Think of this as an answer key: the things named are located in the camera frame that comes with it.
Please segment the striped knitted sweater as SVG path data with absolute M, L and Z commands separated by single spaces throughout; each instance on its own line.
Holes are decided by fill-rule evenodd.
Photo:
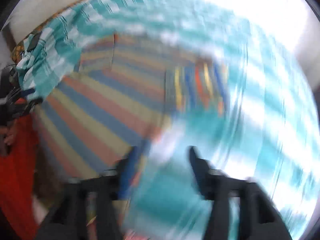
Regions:
M 149 162 L 184 165 L 190 145 L 227 112 L 228 68 L 211 55 L 147 36 L 85 47 L 76 69 L 35 109 L 46 159 L 61 180 L 92 178 L 132 146 Z

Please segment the teal checked bedspread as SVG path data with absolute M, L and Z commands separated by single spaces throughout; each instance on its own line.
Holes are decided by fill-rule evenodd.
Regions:
M 44 102 L 76 69 L 85 47 L 113 34 L 147 36 L 224 64 L 225 117 L 208 129 L 207 147 L 190 146 L 226 176 L 253 179 L 292 239 L 303 235 L 319 193 L 317 108 L 298 62 L 272 36 L 202 0 L 79 0 L 50 18 L 55 18 L 51 39 L 37 51 L 36 34 L 16 67 L 20 85 L 35 89 L 29 99 Z M 125 238 L 204 236 L 212 204 L 196 186 L 190 146 L 184 165 L 173 160 L 156 165 L 138 150 L 129 195 L 115 202 Z

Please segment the orange trousers of person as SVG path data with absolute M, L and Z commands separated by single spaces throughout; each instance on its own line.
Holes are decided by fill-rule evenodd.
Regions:
M 37 223 L 33 214 L 33 184 L 39 144 L 30 115 L 1 128 L 10 148 L 1 157 L 1 211 L 20 239 L 33 239 Z

